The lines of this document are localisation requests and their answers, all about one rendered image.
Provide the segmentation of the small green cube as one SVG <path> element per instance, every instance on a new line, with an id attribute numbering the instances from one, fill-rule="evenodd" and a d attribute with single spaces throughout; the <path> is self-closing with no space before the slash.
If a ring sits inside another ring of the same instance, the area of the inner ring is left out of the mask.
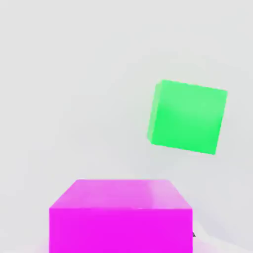
<path id="1" fill-rule="evenodd" d="M 148 140 L 153 145 L 214 155 L 228 92 L 162 80 L 155 86 Z"/>

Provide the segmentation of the small magenta cube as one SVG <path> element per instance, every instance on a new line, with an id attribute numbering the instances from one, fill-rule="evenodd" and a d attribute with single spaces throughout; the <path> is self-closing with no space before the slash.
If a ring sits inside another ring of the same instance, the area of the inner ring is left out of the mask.
<path id="1" fill-rule="evenodd" d="M 193 211 L 159 179 L 78 179 L 49 209 L 49 253 L 193 253 Z"/>

